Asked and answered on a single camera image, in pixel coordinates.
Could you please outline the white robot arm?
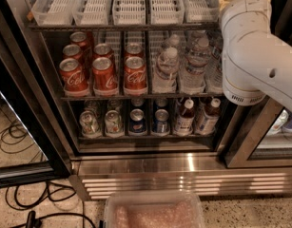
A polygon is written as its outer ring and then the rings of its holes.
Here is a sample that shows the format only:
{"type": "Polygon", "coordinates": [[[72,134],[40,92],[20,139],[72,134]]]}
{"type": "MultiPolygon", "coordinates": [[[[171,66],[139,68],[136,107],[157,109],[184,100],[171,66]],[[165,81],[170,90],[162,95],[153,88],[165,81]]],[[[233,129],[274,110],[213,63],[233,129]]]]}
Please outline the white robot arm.
{"type": "Polygon", "coordinates": [[[292,47],[270,30],[270,0],[219,0],[223,92],[250,106],[268,96],[292,112],[292,47]]]}

